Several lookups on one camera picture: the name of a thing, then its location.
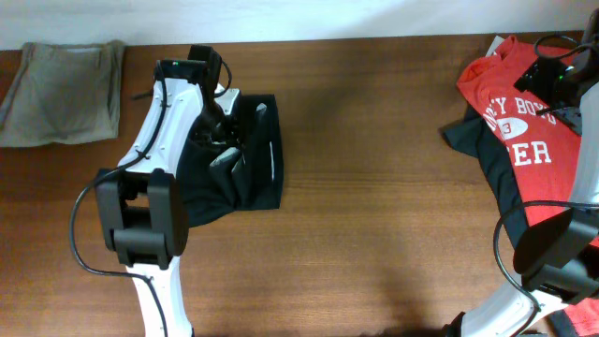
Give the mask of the black shorts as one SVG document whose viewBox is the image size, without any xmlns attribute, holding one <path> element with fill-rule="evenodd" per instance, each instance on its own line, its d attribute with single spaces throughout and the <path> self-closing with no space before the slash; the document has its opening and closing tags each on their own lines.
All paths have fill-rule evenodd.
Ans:
<svg viewBox="0 0 599 337">
<path fill-rule="evenodd" d="M 234 117 L 240 145 L 216 150 L 188 139 L 183 147 L 176 179 L 190 227 L 281 206 L 285 165 L 275 96 L 241 97 Z"/>
</svg>

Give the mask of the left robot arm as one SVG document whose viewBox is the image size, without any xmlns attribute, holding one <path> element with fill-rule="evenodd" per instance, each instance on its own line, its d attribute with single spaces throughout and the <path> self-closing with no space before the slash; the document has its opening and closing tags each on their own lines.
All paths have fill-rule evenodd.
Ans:
<svg viewBox="0 0 599 337">
<path fill-rule="evenodd" d="M 154 68 L 153 103 L 131 148 L 93 183 L 107 248 L 133 280 L 148 336 L 192 336 L 180 257 L 189 225 L 176 175 L 188 140 L 210 150 L 238 144 L 232 111 L 240 94 L 221 86 L 226 69 L 210 46 Z"/>
</svg>

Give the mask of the white paper tag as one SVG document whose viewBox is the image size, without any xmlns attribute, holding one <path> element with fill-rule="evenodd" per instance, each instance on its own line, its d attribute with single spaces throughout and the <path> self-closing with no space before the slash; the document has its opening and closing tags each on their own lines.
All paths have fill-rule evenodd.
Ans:
<svg viewBox="0 0 599 337">
<path fill-rule="evenodd" d="M 495 36 L 492 40 L 489 48 L 485 54 L 486 57 L 492 56 L 495 53 L 495 50 L 504 42 L 504 39 L 500 36 Z"/>
</svg>

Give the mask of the black garment under t-shirt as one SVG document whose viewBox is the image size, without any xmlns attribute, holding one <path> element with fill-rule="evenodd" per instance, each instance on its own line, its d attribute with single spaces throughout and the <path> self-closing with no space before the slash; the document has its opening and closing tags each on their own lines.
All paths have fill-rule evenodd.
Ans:
<svg viewBox="0 0 599 337">
<path fill-rule="evenodd" d="M 501 216 L 522 203 L 508 151 L 472 106 L 461 120 L 442 126 L 439 132 L 451 149 L 478 161 Z"/>
</svg>

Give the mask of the folded khaki shorts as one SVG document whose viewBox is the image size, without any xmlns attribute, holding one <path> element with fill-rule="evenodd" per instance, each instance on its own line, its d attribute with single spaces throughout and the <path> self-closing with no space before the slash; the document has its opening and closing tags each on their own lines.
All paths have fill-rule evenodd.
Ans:
<svg viewBox="0 0 599 337">
<path fill-rule="evenodd" d="M 125 44 L 27 42 L 1 104 L 1 145 L 67 145 L 119 134 Z"/>
</svg>

